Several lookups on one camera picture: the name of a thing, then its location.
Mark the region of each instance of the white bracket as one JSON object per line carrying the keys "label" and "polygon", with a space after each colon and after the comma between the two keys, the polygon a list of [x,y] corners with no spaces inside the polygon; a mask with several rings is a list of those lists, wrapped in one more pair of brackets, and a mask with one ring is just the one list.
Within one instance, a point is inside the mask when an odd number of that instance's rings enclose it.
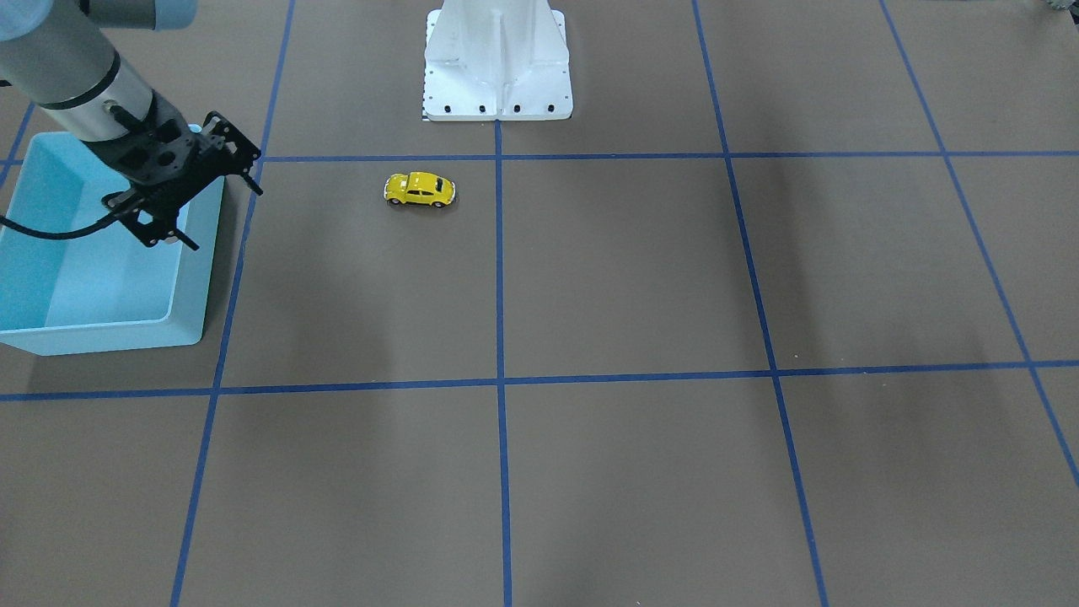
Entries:
{"label": "white bracket", "polygon": [[563,120],[573,113],[565,16],[547,0],[446,0],[427,15],[424,118]]}

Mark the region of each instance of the yellow toy car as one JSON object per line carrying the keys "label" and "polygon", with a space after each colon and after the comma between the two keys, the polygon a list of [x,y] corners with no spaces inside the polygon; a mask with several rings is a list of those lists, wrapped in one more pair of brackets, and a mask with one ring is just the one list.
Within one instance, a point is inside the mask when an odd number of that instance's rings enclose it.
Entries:
{"label": "yellow toy car", "polygon": [[447,204],[453,204],[457,188],[453,181],[434,173],[414,170],[408,175],[400,173],[391,175],[386,179],[382,195],[390,204],[429,204],[441,208]]}

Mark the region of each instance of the light blue container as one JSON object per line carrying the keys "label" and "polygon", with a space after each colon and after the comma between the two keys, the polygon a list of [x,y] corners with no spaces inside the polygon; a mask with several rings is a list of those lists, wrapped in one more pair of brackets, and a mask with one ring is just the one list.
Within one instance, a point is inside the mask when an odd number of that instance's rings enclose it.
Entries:
{"label": "light blue container", "polygon": [[[8,217],[59,232],[105,215],[128,182],[68,133],[30,140]],[[224,179],[181,210],[200,245],[142,246],[119,222],[47,240],[0,230],[0,343],[40,356],[189,346],[202,340]]]}

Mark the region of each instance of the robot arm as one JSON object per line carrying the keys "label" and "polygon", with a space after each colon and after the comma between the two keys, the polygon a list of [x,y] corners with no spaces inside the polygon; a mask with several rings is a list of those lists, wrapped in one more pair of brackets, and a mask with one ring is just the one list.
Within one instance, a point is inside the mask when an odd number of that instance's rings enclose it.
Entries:
{"label": "robot arm", "polygon": [[[0,216],[4,225],[39,237],[65,239],[114,221],[146,246],[180,239],[180,208],[214,179],[240,175],[261,194],[250,168],[261,151],[217,112],[200,133],[120,56],[90,17],[101,23],[152,26],[190,23],[190,11],[161,15],[163,0],[3,0],[0,2],[0,78],[24,93],[131,182],[103,199],[108,213],[94,225],[43,233]],[[139,212],[151,217],[139,221]]]}

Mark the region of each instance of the light blue joint cap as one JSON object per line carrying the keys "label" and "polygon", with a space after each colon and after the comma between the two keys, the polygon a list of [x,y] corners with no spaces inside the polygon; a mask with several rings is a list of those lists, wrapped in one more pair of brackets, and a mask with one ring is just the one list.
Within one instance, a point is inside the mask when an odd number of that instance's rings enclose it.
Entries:
{"label": "light blue joint cap", "polygon": [[199,11],[199,0],[153,0],[153,29],[183,29],[195,20]]}
{"label": "light blue joint cap", "polygon": [[0,42],[33,31],[53,10],[53,0],[0,0]]}

